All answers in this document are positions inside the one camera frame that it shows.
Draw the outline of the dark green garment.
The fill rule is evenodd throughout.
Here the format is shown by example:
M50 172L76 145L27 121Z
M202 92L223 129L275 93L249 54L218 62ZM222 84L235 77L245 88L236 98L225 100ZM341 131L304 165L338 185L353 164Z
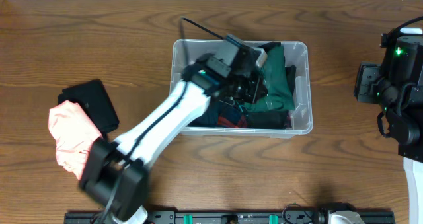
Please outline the dark green garment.
M260 47L268 55L261 69L268 94L258 99L256 103L244 103L243 107L248 112L294 110L295 103L288 85L283 45L280 42L269 42Z

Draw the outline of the red plaid flannel shirt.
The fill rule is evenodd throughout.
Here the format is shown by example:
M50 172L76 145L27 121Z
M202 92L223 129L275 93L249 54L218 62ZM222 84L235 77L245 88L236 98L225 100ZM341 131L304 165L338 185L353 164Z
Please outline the red plaid flannel shirt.
M226 128L257 128L284 130L292 128L291 118L288 111L267 111L242 113L231 110L224 113L222 120Z

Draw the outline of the black garment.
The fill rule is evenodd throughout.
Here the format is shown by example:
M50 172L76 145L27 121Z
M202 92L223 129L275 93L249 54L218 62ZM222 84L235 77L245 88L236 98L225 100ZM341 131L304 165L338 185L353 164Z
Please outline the black garment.
M267 53L267 60L259 73L268 90L266 96L255 103L244 103L249 126L252 128L285 129L289 112L295 110L296 66L285 66L284 47L279 42L261 45Z

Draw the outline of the dark navy garment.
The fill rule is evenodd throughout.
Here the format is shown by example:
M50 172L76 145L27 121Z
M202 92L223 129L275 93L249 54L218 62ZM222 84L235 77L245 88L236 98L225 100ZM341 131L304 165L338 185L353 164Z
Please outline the dark navy garment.
M222 120L224 113L231 111L233 107L225 102L213 102L207 110L194 121L189 123L191 127L225 127Z

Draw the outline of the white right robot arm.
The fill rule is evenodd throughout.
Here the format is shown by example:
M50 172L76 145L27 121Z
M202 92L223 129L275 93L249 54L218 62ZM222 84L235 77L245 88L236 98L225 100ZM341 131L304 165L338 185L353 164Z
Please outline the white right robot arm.
M362 62L354 96L377 104L377 127L398 143L408 184L409 221L422 222L422 29L395 28L382 34L382 63Z

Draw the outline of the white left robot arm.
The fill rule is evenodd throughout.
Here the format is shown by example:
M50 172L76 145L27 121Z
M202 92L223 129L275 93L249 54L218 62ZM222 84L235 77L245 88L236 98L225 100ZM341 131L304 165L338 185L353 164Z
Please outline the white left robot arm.
M205 113L213 99L231 96L239 79L264 65L264 48L250 46L229 34L214 53L190 61L188 41L180 39L184 71L172 93L136 127L114 141L95 140L79 187L104 210L91 223L111 218L118 223L143 223L149 171L158 156L192 121Z

